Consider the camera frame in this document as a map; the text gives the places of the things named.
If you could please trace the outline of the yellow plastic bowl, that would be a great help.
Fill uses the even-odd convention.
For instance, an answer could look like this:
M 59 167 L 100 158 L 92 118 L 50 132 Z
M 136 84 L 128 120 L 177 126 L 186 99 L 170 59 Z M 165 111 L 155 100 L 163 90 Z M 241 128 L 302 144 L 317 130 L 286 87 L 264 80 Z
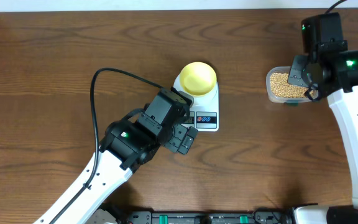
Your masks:
M 179 74 L 181 87 L 189 94 L 202 96 L 213 90 L 217 84 L 214 69 L 203 62 L 192 62 L 186 65 Z

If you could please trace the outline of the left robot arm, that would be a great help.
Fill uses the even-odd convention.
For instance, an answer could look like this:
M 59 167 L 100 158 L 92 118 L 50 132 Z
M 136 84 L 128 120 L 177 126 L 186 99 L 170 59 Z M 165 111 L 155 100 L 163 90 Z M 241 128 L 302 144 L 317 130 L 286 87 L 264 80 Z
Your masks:
M 160 147 L 187 154 L 198 130 L 184 126 L 194 98 L 162 88 L 150 104 L 111 123 L 86 168 L 37 223 L 85 223 Z

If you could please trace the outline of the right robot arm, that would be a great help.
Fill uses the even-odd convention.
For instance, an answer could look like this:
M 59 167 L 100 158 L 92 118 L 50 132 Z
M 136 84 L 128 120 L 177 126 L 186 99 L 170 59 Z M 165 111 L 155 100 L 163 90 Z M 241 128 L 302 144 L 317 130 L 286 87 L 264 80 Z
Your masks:
M 349 50 L 336 12 L 301 22 L 304 54 L 296 55 L 288 82 L 306 88 L 310 101 L 327 99 L 339 126 L 352 183 L 350 206 L 305 205 L 293 223 L 358 223 L 358 50 Z

